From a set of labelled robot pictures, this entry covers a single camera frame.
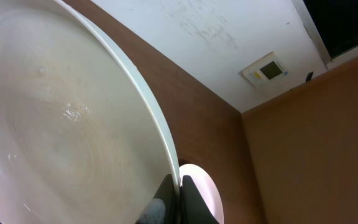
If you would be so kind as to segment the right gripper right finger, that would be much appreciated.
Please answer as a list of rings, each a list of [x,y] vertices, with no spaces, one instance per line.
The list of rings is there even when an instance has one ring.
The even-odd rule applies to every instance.
[[[218,224],[189,175],[180,187],[181,224]]]

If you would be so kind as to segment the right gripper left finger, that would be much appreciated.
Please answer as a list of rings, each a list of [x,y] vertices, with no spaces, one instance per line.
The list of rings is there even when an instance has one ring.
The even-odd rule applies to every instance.
[[[174,224],[176,195],[172,176],[166,175],[153,199],[145,206],[135,224]]]

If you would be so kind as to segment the pinkish white plate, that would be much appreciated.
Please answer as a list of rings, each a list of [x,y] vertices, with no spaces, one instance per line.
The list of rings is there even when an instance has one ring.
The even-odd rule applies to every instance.
[[[200,166],[194,164],[184,164],[180,166],[179,171],[181,180],[185,175],[192,178],[212,216],[219,224],[224,224],[222,200],[218,188],[209,174]]]

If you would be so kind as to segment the white plate with rim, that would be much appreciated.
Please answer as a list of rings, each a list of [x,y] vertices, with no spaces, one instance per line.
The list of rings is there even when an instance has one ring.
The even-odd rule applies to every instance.
[[[173,138],[134,63],[63,1],[0,0],[0,222],[134,223]]]

